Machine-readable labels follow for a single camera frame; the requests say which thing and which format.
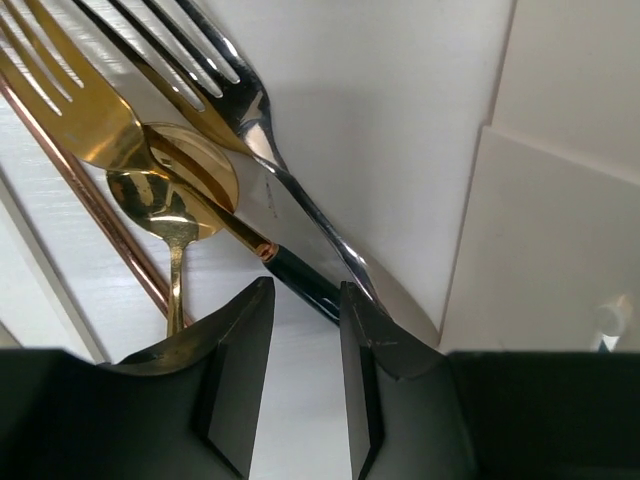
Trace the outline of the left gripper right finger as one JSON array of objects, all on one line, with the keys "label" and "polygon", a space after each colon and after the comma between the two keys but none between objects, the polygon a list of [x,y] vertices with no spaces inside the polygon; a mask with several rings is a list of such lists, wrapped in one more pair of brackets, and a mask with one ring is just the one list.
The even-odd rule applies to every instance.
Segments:
[{"label": "left gripper right finger", "polygon": [[439,353],[354,284],[340,340],[356,479],[635,479],[632,353]]}]

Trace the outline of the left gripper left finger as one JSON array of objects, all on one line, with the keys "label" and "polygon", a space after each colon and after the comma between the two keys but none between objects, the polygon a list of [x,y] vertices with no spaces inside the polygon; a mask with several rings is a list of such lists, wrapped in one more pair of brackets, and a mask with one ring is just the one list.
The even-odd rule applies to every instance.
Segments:
[{"label": "left gripper left finger", "polygon": [[271,344],[261,277],[117,364],[60,349],[1,353],[5,479],[245,479]]}]

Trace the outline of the gold spoon green handle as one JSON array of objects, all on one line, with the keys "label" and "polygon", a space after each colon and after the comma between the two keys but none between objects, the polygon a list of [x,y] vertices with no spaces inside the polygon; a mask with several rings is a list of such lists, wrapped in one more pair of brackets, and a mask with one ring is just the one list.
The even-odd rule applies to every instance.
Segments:
[{"label": "gold spoon green handle", "polygon": [[[236,171],[212,141],[183,126],[146,123],[153,134],[152,152],[166,167],[180,173],[210,199],[235,210],[239,202]],[[208,219],[199,202],[168,180],[146,172],[108,171],[109,190],[120,209],[140,228],[162,239],[170,252],[167,335],[186,326],[183,313],[183,255],[186,248],[222,229]]]}]

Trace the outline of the silver steel fork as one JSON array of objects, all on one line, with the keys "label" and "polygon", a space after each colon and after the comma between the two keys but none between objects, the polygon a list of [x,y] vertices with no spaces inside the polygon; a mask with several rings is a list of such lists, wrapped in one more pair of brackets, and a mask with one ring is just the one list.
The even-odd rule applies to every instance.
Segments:
[{"label": "silver steel fork", "polygon": [[[197,130],[222,147],[253,158],[288,191],[300,208],[323,233],[355,284],[382,312],[423,343],[435,347],[440,334],[426,311],[406,289],[374,258],[360,252],[342,235],[315,204],[289,170],[278,150],[267,89],[258,73],[230,38],[194,1],[181,1],[179,7],[206,38],[209,50],[198,46],[184,29],[156,1],[147,8],[190,55],[192,64],[178,60],[165,44],[121,1],[112,2],[117,10],[152,49],[183,79],[202,102],[195,108],[131,44],[85,2],[77,6],[94,25],[132,62],[140,72]],[[216,51],[229,69],[222,70],[210,55]],[[197,76],[193,64],[218,88],[212,92]]]}]

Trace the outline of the gold fork green handle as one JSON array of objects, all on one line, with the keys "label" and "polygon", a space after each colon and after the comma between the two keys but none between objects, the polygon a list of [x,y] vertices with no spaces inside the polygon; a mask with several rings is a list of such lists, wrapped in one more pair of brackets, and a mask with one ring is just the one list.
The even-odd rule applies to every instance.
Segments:
[{"label": "gold fork green handle", "polygon": [[87,60],[49,11],[38,1],[27,7],[42,35],[59,53],[54,58],[30,24],[11,2],[5,2],[8,18],[1,25],[9,45],[27,68],[22,73],[7,55],[1,56],[1,74],[28,112],[59,147],[94,167],[115,172],[146,172],[178,186],[189,199],[199,202],[208,219],[229,231],[290,290],[337,323],[340,291],[295,254],[251,228],[228,207],[210,199],[178,172],[164,166],[152,153],[155,139],[131,106]]}]

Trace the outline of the large white divided tray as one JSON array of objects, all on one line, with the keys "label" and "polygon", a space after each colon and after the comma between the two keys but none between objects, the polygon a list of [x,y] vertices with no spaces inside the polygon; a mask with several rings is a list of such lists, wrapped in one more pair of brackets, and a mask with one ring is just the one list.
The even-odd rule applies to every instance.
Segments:
[{"label": "large white divided tray", "polygon": [[639,348],[639,5],[521,1],[444,350]]}]

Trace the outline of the copper chopstick left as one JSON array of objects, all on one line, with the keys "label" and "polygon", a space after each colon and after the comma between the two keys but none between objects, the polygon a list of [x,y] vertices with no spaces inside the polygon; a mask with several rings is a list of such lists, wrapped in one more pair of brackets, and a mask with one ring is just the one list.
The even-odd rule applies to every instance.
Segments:
[{"label": "copper chopstick left", "polygon": [[103,232],[163,316],[169,318],[169,285],[80,162],[49,137],[1,75],[1,92],[23,125]]}]

